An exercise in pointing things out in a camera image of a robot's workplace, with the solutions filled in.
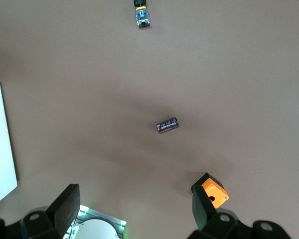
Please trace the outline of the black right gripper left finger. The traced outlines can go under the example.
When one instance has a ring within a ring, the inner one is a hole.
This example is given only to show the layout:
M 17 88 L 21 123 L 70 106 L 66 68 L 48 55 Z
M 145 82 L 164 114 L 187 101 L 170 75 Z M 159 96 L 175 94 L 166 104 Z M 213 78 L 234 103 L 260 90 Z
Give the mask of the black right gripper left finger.
M 0 219 L 0 239 L 61 239 L 79 210 L 79 185 L 70 184 L 49 207 L 31 211 L 8 226 Z

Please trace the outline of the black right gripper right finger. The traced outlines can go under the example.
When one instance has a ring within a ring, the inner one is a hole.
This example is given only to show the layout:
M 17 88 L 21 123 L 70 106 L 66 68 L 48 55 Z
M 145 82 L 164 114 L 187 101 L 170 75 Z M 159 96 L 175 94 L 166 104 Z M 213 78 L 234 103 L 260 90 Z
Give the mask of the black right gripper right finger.
M 197 230 L 190 239 L 289 239 L 278 224 L 258 220 L 251 227 L 243 224 L 230 210 L 216 209 L 201 186 L 192 187 L 192 212 Z

